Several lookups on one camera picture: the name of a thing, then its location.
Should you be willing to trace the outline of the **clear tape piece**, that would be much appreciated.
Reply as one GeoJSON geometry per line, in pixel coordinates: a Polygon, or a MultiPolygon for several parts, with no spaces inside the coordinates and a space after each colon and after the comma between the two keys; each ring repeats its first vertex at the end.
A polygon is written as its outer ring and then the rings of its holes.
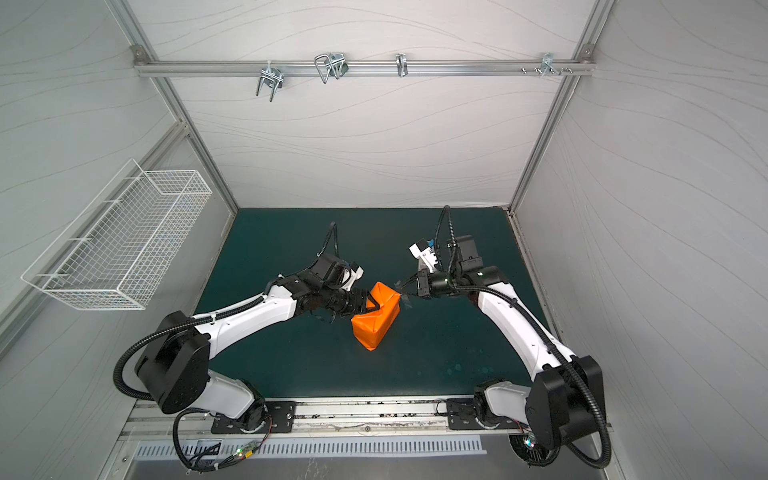
{"type": "Polygon", "coordinates": [[[394,287],[394,290],[399,294],[399,302],[401,308],[405,310],[410,310],[413,308],[409,293],[407,291],[407,288],[411,283],[412,280],[399,280],[395,283],[394,287]]]}

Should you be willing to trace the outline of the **orange wrapping paper sheet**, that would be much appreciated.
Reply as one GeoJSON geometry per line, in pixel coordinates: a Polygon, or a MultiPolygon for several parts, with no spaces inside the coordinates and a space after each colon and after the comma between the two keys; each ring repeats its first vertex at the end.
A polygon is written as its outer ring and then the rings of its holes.
{"type": "Polygon", "coordinates": [[[367,350],[374,351],[384,339],[400,313],[400,298],[396,290],[377,282],[369,292],[368,311],[351,319],[355,338],[367,350]]]}

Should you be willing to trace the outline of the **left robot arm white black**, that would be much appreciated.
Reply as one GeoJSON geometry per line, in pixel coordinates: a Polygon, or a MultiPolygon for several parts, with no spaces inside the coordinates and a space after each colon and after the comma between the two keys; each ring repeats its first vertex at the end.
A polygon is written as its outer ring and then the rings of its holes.
{"type": "Polygon", "coordinates": [[[214,372],[210,361],[260,330],[317,309],[355,316],[377,312],[381,304],[359,288],[311,285],[297,275],[279,278],[229,307],[192,317],[169,314],[119,357],[113,383],[128,397],[154,401],[166,414],[198,409],[230,419],[258,416],[262,397],[256,389],[214,372]]]}

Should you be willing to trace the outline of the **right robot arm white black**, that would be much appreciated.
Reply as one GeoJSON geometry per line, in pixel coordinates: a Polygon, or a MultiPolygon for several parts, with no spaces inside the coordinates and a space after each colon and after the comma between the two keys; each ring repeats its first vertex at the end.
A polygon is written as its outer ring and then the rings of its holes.
{"type": "Polygon", "coordinates": [[[513,448],[530,466],[552,464],[561,448],[591,468],[609,466],[613,449],[601,367],[561,343],[497,267],[461,275],[423,268],[397,283],[396,290],[404,293],[409,285],[415,285],[421,299],[468,298],[494,323],[528,371],[530,386],[497,379],[476,387],[472,412],[478,427],[517,425],[520,433],[513,448]]]}

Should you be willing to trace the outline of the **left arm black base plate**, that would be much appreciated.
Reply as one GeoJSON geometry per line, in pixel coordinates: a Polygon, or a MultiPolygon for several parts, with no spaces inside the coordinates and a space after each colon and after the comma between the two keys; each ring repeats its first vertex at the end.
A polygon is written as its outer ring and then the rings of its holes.
{"type": "Polygon", "coordinates": [[[290,433],[293,428],[295,401],[265,401],[254,402],[243,415],[231,419],[216,414],[211,426],[212,434],[255,434],[290,433]]]}

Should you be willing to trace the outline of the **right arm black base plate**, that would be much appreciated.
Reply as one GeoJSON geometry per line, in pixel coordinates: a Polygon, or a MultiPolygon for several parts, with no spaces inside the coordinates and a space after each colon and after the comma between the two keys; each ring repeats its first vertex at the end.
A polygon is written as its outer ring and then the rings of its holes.
{"type": "Polygon", "coordinates": [[[448,418],[450,430],[498,430],[516,427],[513,420],[494,414],[482,399],[449,398],[444,404],[444,415],[448,418]]]}

